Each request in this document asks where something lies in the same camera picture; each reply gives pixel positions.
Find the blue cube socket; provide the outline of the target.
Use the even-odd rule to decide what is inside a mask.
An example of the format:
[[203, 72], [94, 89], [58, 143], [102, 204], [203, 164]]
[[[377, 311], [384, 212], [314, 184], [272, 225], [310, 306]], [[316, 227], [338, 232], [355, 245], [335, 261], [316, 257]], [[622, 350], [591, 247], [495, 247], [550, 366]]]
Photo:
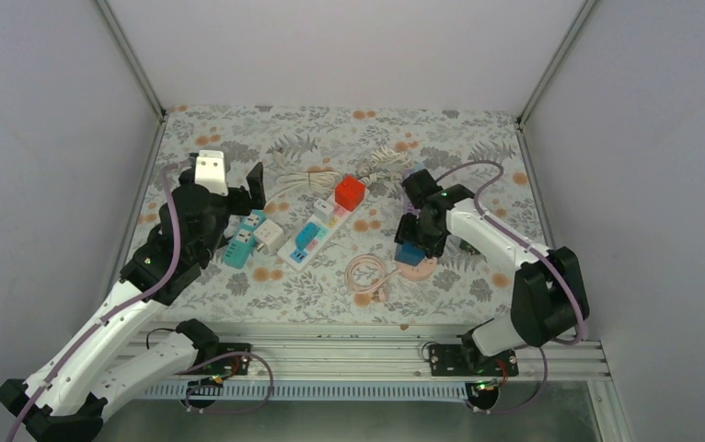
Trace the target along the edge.
[[394, 255], [394, 260], [396, 262], [415, 267], [418, 266], [424, 259], [425, 252], [420, 248], [410, 244], [409, 242], [397, 244]]

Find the dark green cube socket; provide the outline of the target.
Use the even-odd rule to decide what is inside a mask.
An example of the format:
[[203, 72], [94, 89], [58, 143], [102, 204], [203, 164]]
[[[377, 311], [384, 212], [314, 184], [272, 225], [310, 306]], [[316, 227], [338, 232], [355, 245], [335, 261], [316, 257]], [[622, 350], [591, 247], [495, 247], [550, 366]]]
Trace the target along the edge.
[[461, 239], [459, 241], [459, 248], [463, 250], [465, 253], [468, 253], [470, 255], [479, 255], [480, 251], [477, 250], [474, 246], [472, 246], [469, 242]]

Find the pink round socket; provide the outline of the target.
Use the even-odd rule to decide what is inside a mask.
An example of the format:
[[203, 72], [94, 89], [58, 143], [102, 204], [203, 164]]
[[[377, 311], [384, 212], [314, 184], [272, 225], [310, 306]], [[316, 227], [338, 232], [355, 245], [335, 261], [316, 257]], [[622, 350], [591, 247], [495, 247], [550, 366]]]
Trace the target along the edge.
[[436, 258], [424, 258], [417, 265], [396, 262], [400, 274], [410, 281], [424, 281], [432, 276], [437, 268]]

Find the white tiger cube socket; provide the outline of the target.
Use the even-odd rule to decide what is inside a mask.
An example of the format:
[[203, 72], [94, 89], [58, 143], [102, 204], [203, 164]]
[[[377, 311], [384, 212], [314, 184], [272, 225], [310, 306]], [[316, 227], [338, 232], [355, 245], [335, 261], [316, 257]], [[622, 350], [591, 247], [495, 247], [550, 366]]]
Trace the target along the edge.
[[274, 255], [286, 241], [283, 228], [271, 219], [265, 219], [253, 232], [255, 250]]

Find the cyan cube socket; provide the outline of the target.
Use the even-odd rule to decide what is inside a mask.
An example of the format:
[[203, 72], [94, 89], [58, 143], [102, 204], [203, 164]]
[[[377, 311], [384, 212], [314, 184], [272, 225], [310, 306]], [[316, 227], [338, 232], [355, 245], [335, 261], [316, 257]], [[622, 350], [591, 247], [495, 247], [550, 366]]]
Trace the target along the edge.
[[319, 232], [319, 226], [314, 222], [307, 222], [295, 236], [295, 246], [305, 250]]

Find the white cube plug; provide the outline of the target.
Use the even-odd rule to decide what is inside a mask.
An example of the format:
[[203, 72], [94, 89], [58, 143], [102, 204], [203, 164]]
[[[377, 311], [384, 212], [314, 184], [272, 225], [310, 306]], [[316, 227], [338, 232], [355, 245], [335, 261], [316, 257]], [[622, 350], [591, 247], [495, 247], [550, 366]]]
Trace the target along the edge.
[[314, 204], [314, 216], [323, 224], [330, 225], [334, 217], [334, 204], [323, 199], [317, 199]]

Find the white multicolour power strip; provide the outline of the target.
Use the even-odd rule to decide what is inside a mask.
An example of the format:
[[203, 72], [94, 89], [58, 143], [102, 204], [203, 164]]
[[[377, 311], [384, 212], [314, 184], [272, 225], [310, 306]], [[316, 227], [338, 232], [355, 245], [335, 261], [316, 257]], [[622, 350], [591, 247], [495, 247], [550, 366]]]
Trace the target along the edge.
[[[329, 244], [332, 237], [350, 220], [353, 215], [363, 207], [363, 204], [353, 211], [348, 212], [341, 206], [337, 205], [334, 201], [334, 195], [332, 194], [326, 199], [329, 203], [334, 204], [334, 217], [330, 225], [323, 224], [319, 219], [314, 216], [314, 208], [311, 216], [309, 216], [305, 222], [299, 225], [296, 232], [288, 238], [283, 246], [277, 251], [277, 257], [280, 258], [283, 263], [291, 268], [292, 270], [301, 273], [308, 265], [322, 252], [322, 250]], [[295, 246], [295, 236], [302, 229], [302, 227], [307, 222], [314, 222], [319, 226], [319, 232], [316, 237], [310, 242], [305, 250], [299, 250]]]

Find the red cube socket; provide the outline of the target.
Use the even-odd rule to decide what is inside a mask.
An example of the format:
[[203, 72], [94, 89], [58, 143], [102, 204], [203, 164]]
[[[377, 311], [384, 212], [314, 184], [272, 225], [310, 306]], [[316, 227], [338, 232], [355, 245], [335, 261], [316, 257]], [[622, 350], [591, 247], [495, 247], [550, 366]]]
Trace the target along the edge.
[[344, 176], [334, 190], [334, 201], [348, 212], [353, 212], [365, 197], [366, 186], [354, 176]]

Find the purple power strip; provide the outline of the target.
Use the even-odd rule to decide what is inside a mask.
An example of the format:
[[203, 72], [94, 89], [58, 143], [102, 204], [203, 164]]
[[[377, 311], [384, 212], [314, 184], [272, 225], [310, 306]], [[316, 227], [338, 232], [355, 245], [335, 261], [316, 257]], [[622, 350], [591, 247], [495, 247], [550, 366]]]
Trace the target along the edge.
[[422, 171], [425, 166], [417, 163], [412, 169], [403, 172], [401, 188], [403, 190], [403, 212], [417, 215], [422, 207], [425, 190], [425, 178]]

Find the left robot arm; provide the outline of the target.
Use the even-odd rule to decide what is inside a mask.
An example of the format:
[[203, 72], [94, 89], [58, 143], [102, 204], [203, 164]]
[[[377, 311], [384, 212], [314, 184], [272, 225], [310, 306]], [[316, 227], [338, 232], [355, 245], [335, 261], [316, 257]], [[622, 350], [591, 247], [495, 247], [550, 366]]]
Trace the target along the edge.
[[38, 441], [91, 441], [123, 405], [165, 378], [198, 376], [210, 387], [247, 373], [255, 359], [250, 346], [221, 343], [196, 319], [180, 322], [162, 342], [114, 364], [224, 247], [230, 217], [265, 205], [261, 164], [239, 188], [225, 184], [221, 158], [199, 155], [179, 169], [179, 186], [163, 186], [159, 224], [121, 269], [98, 310], [46, 365], [0, 386], [0, 402], [14, 415], [15, 429]]

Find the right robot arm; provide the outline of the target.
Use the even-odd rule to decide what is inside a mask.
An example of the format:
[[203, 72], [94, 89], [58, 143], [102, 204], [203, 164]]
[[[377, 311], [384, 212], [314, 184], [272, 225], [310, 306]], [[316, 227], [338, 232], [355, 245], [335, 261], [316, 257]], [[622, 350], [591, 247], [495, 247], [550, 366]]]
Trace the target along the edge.
[[443, 188], [426, 169], [410, 174], [401, 186], [415, 211], [400, 219], [396, 243], [439, 258], [446, 240], [454, 236], [512, 278], [509, 313], [461, 337], [460, 360], [467, 372], [484, 374], [505, 351], [561, 343], [561, 336], [570, 330], [576, 331], [570, 345], [586, 338], [590, 308], [572, 250], [551, 249], [527, 238], [483, 208], [476, 193], [460, 184]]

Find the teal power strip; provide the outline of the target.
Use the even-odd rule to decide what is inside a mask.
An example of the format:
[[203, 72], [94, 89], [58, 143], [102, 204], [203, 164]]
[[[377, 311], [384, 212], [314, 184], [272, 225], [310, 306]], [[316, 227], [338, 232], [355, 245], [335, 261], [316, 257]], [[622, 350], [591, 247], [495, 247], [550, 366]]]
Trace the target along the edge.
[[243, 217], [235, 234], [228, 241], [223, 254], [223, 264], [241, 270], [256, 247], [255, 230], [267, 219], [261, 210], [253, 210]]

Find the floral table mat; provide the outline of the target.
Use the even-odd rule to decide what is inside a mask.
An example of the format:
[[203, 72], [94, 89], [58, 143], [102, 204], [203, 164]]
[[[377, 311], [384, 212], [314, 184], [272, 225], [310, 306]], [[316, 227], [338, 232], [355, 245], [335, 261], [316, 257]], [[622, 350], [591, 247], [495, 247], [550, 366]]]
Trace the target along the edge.
[[336, 178], [373, 176], [363, 207], [301, 273], [255, 251], [241, 270], [215, 257], [154, 325], [196, 318], [205, 323], [474, 325], [506, 316], [508, 271], [470, 255], [450, 238], [432, 276], [393, 276], [384, 301], [357, 294], [345, 269], [360, 254], [394, 265], [402, 213], [403, 171], [423, 165], [444, 186], [481, 191], [481, 203], [519, 233], [542, 240], [535, 197], [512, 115], [501, 111], [183, 105], [168, 116], [156, 168], [204, 148], [222, 151], [235, 187], [258, 162], [265, 167], [265, 214], [292, 236]]

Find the aluminium rail frame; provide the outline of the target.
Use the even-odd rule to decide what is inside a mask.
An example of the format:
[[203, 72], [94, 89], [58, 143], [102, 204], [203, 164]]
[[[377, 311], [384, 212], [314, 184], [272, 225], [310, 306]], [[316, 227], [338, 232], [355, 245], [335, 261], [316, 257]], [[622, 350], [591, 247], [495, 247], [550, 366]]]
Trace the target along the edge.
[[[461, 344], [457, 326], [411, 326], [399, 329], [391, 325], [280, 325], [268, 323], [204, 323], [221, 343], [250, 346], [255, 359], [244, 375], [235, 375], [222, 384], [226, 397], [232, 399], [340, 399], [352, 401], [464, 401], [467, 382], [490, 380], [490, 377], [433, 377], [428, 364], [419, 355], [429, 341]], [[162, 342], [170, 328], [158, 336]], [[139, 349], [148, 328], [145, 326], [115, 357], [121, 365], [149, 347]], [[548, 381], [587, 381], [594, 399], [599, 430], [606, 440], [627, 441], [630, 432], [624, 423], [602, 346], [586, 341], [575, 346], [546, 343], [549, 364]], [[542, 364], [537, 348], [515, 351], [516, 381], [542, 379]], [[144, 393], [181, 395], [198, 376], [173, 375]]]

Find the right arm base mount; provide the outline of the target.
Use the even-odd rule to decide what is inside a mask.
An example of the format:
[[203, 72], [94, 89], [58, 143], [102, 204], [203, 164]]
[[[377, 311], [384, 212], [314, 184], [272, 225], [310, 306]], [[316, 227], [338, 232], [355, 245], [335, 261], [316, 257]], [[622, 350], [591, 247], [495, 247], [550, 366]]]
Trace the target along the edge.
[[497, 405], [502, 386], [511, 376], [517, 376], [519, 373], [515, 351], [520, 349], [524, 349], [524, 346], [504, 350], [494, 356], [484, 356], [472, 354], [462, 344], [429, 341], [421, 346], [419, 355], [422, 361], [430, 366], [433, 377], [490, 377], [490, 380], [466, 383], [465, 404], [473, 413], [507, 415], [521, 412], [537, 401], [549, 380], [548, 359], [544, 350], [538, 347], [542, 364], [542, 379], [538, 382], [532, 396], [514, 407], [503, 409]]

